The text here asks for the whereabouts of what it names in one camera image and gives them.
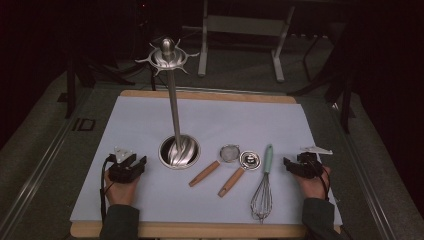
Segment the black rectangular floor bracket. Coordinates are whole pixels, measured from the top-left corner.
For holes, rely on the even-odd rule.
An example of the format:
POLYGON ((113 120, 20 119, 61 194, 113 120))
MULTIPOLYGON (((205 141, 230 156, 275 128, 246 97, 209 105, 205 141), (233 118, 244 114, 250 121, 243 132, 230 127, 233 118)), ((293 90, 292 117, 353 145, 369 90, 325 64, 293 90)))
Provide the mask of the black rectangular floor bracket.
POLYGON ((78 118, 74 123, 73 131, 92 131, 96 125, 95 119, 78 118))

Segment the person's left hand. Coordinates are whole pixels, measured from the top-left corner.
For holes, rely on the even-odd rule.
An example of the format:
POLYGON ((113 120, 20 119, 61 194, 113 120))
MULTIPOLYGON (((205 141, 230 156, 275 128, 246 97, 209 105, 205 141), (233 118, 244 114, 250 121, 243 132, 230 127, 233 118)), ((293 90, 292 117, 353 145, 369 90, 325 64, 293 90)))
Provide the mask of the person's left hand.
POLYGON ((131 183, 115 183, 109 178, 109 171, 105 172, 106 183, 105 195, 110 205, 128 205, 134 202, 136 189, 140 178, 136 178, 131 183))

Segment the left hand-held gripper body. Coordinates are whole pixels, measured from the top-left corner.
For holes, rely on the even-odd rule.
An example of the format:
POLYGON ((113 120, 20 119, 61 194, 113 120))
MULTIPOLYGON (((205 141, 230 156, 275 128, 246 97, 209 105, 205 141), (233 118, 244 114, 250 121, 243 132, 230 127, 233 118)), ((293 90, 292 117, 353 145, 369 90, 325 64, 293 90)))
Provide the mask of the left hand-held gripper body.
POLYGON ((114 147, 114 153, 109 156, 112 166, 109 168, 109 178, 117 183, 131 183, 140 174, 135 173, 136 160, 132 164, 126 164, 125 160, 134 153, 132 150, 114 147))

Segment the whisk with green handle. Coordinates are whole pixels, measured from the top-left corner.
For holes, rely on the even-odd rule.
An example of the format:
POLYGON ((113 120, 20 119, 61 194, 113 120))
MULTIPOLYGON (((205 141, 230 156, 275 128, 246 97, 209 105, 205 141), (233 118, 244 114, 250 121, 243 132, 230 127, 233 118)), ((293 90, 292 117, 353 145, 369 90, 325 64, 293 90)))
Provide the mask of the whisk with green handle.
POLYGON ((270 215, 273 206, 272 190, 269 181, 272 161, 273 146, 269 144, 265 150, 263 176, 250 202, 252 217, 260 224, 270 215))

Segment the white metal frame stand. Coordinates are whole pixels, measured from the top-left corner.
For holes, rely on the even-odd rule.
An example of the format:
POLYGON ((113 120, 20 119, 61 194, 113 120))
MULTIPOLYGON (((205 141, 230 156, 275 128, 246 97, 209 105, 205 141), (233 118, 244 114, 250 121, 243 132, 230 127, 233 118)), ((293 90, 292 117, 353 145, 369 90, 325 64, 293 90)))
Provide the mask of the white metal frame stand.
POLYGON ((202 43, 200 51, 200 60, 198 64, 198 75, 204 77, 207 73, 208 60, 208 33, 234 33, 246 35, 274 36, 279 42, 271 50, 272 63, 276 81, 282 83, 285 81, 283 67, 280 59, 283 45, 288 36, 288 31, 296 7, 290 6, 284 20, 257 19, 246 17, 233 17, 222 15, 210 15, 208 13, 208 0, 203 0, 202 14, 202 43))

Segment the metal utensil rack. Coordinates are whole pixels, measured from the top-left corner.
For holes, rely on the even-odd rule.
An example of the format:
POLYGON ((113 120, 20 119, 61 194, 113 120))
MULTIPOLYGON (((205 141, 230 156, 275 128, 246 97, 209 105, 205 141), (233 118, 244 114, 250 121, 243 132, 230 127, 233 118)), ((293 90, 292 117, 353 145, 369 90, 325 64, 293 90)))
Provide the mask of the metal utensil rack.
POLYGON ((192 166, 200 155, 200 144, 192 136, 182 134, 180 130, 175 70, 186 73, 184 65, 190 57, 171 38, 164 38, 158 46, 154 46, 146 59, 136 60, 136 63, 148 62, 156 75, 166 73, 168 97, 174 134, 162 141, 159 147, 159 159, 170 169, 186 169, 192 166))

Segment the mesh strainer with wooden handle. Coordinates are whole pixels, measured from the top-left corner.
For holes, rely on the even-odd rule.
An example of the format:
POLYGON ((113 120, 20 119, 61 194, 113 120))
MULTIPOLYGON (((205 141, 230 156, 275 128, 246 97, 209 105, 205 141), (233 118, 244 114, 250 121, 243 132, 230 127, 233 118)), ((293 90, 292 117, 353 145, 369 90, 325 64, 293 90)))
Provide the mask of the mesh strainer with wooden handle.
POLYGON ((205 169, 203 169, 199 174, 197 174, 190 182, 189 186, 194 187, 198 183, 200 183, 203 179, 205 179, 208 175, 210 175, 213 171, 215 171, 222 162, 231 163, 234 162, 240 155, 240 149, 238 145, 235 144, 227 144, 220 148, 219 158, 208 165, 205 169))

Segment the metal strainer with wooden handle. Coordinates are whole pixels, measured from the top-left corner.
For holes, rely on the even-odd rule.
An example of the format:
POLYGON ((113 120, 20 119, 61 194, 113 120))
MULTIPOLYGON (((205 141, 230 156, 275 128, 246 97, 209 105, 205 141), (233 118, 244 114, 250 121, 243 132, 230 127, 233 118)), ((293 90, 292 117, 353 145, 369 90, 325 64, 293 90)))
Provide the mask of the metal strainer with wooden handle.
POLYGON ((261 165, 260 157, 253 151, 244 151, 239 157, 239 168, 231 175, 218 192, 219 197, 224 197, 237 183, 246 171, 256 170, 261 165))

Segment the white work mat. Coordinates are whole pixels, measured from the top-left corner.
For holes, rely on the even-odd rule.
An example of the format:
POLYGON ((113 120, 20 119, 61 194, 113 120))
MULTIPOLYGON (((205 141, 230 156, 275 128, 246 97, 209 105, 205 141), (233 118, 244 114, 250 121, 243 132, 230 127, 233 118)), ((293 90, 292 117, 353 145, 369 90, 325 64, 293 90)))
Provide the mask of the white work mat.
POLYGON ((273 147, 269 175, 273 205, 268 224, 298 224, 303 196, 283 164, 285 158, 314 144, 304 109, 299 104, 189 100, 178 102, 183 133, 198 140, 201 151, 190 167, 176 170, 159 159, 159 146, 173 133, 166 98, 118 97, 89 169, 71 221, 100 219, 100 177, 106 157, 122 147, 147 159, 134 203, 143 222, 251 224, 251 198, 261 179, 260 169, 243 174, 224 196, 219 190, 238 169, 237 162, 220 166, 195 186, 190 181, 219 157, 222 146, 235 144, 259 156, 273 147))

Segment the person's right hand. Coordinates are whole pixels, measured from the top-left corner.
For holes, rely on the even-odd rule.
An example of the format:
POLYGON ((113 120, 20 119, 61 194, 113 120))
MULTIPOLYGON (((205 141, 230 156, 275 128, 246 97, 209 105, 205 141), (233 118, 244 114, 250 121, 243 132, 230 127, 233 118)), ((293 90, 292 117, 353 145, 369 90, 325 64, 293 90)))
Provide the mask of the person's right hand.
POLYGON ((294 178, 298 182, 305 198, 326 200, 330 190, 330 173, 331 169, 327 166, 324 166, 323 173, 320 177, 307 179, 294 176, 294 178))

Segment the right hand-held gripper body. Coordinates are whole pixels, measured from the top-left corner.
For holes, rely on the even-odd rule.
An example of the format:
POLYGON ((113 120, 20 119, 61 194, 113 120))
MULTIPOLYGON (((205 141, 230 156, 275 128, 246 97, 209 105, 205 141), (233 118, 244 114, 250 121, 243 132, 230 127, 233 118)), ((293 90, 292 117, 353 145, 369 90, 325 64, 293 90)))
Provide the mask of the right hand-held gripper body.
POLYGON ((332 155, 332 150, 327 150, 317 146, 303 147, 301 149, 301 153, 308 152, 311 154, 311 159, 308 162, 296 162, 298 165, 298 173, 294 174, 299 177, 312 179, 315 177, 319 177, 323 173, 323 165, 318 160, 318 156, 320 154, 324 155, 332 155))

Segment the metal floor rail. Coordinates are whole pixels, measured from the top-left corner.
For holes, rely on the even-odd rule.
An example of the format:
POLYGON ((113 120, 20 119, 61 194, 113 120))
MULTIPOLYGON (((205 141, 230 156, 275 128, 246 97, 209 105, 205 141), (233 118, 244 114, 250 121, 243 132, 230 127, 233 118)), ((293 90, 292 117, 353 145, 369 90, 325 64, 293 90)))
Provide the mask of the metal floor rail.
POLYGON ((0 220, 0 240, 8 240, 12 232, 15 230, 17 223, 20 221, 27 207, 31 203, 48 169, 60 151, 67 134, 76 122, 78 114, 81 112, 81 109, 91 93, 91 89, 82 90, 75 109, 71 112, 69 117, 63 119, 60 128, 55 132, 55 136, 50 141, 48 148, 43 153, 43 156, 39 159, 32 172, 28 175, 28 178, 14 199, 13 204, 0 220))
POLYGON ((391 158, 357 100, 330 105, 348 146, 352 167, 382 240, 396 240, 391 193, 403 187, 391 158))

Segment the black stand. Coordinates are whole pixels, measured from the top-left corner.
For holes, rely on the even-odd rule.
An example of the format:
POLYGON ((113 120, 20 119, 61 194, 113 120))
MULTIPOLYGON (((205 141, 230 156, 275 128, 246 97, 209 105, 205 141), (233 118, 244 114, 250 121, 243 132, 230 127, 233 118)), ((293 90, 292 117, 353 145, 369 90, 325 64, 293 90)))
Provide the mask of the black stand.
POLYGON ((83 86, 93 87, 95 85, 96 80, 92 74, 92 69, 99 71, 101 74, 104 74, 106 77, 119 84, 133 85, 133 82, 125 80, 97 61, 84 55, 69 53, 66 71, 66 118, 70 118, 76 109, 76 78, 80 80, 83 86))
POLYGON ((355 62, 355 54, 349 47, 349 37, 346 32, 343 32, 335 39, 333 50, 312 82, 299 90, 289 92, 288 96, 302 96, 328 84, 324 99, 327 103, 335 105, 339 97, 342 97, 340 124, 343 130, 349 134, 348 119, 355 62))

